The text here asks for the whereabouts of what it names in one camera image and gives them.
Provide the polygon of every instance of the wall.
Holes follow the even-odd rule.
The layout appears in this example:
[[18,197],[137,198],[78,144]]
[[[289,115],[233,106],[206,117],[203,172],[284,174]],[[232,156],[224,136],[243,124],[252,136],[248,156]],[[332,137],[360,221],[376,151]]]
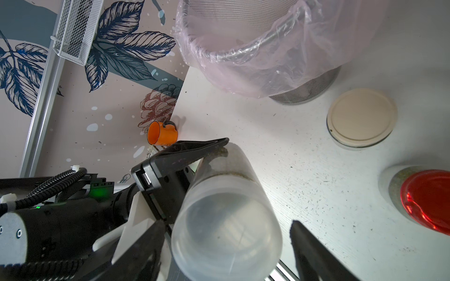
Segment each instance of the wall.
[[130,178],[149,152],[149,123],[170,117],[187,72],[172,38],[177,4],[105,0],[87,65],[64,65],[36,175],[79,164]]
[[0,178],[15,178],[56,14],[23,0],[0,7]]

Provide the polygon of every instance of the plastic cup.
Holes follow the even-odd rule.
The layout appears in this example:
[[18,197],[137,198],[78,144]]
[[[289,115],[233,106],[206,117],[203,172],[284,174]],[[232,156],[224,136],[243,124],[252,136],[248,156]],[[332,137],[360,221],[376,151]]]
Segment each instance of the plastic cup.
[[169,146],[178,139],[178,131],[172,121],[153,121],[148,128],[147,140],[152,145]]
[[248,159],[233,143],[202,159],[172,232],[192,281],[261,281],[275,268],[281,229]]

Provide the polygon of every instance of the plastic trash bag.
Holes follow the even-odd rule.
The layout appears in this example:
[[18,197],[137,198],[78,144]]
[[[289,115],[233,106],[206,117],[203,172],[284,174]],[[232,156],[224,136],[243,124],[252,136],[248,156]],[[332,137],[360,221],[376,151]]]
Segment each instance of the plastic trash bag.
[[216,87],[261,98],[352,60],[389,0],[180,0],[175,39],[183,59]]

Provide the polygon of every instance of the round lid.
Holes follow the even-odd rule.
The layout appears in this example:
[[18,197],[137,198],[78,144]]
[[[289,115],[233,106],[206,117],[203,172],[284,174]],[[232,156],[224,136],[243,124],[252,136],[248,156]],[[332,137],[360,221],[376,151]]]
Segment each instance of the round lid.
[[450,172],[426,170],[413,174],[402,184],[400,198],[416,222],[450,235]]
[[353,89],[331,105],[327,124],[330,134],[351,147],[366,147],[386,138],[397,121],[397,107],[383,92]]

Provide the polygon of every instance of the blue leaf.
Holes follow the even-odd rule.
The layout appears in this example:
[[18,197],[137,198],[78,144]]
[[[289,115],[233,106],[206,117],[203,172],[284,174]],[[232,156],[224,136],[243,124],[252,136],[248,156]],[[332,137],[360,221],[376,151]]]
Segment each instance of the blue leaf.
[[123,77],[133,80],[153,79],[144,62],[133,58],[127,54],[121,53],[115,47],[105,50],[105,55],[111,66]]
[[108,76],[108,62],[100,50],[92,47],[85,65],[86,77],[90,84],[90,90],[98,89]]
[[114,42],[116,48],[135,58],[152,61],[164,57],[175,46],[175,40],[158,31],[125,35]]
[[18,109],[33,116],[37,93],[28,78],[17,68],[11,68],[8,72],[5,92]]
[[16,52],[32,62],[45,62],[48,54],[46,49],[28,43],[21,43],[17,45]]
[[6,77],[11,67],[8,58],[0,58],[0,89],[6,86]]
[[44,69],[39,65],[27,60],[17,58],[20,71],[22,71],[31,83],[39,89]]
[[156,0],[152,0],[153,5],[155,5],[155,7],[158,9],[158,18],[161,21],[161,24],[164,25],[166,24],[166,16],[164,15],[164,10],[161,9],[161,7],[159,6],[158,2]]
[[97,36],[101,39],[116,40],[135,32],[139,26],[143,2],[115,2],[100,17]]

